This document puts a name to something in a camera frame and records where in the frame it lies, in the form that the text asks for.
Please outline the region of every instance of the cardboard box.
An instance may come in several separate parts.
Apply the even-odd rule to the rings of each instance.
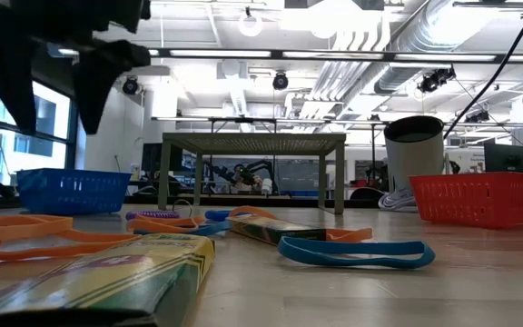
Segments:
[[[326,240],[326,230],[323,228],[313,228],[257,215],[237,216],[227,219],[232,222],[233,232],[273,245],[278,245],[282,236],[316,241]]]
[[[206,237],[145,235],[1,290],[0,325],[181,326],[213,257]]]

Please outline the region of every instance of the blue plastic basket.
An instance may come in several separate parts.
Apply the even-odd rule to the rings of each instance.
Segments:
[[[43,168],[17,172],[17,188],[31,213],[116,213],[130,179],[130,173]]]

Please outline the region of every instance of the purple rubber band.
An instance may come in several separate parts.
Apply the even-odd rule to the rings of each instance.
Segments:
[[[151,218],[179,218],[179,213],[172,212],[172,211],[139,211],[139,212],[128,212],[126,214],[126,220],[129,221],[131,219],[134,219],[137,214],[143,215],[145,217],[151,217]]]

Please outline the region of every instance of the metal table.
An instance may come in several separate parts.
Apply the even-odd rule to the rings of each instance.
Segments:
[[[318,206],[326,196],[326,155],[336,152],[334,213],[344,212],[344,142],[346,134],[245,134],[163,133],[159,209],[165,210],[169,196],[167,174],[171,144],[196,154],[193,204],[199,205],[202,191],[203,155],[316,155],[319,157]]]

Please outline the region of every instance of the red plastic basket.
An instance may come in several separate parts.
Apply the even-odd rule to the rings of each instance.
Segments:
[[[484,228],[523,225],[523,173],[412,176],[421,219]]]

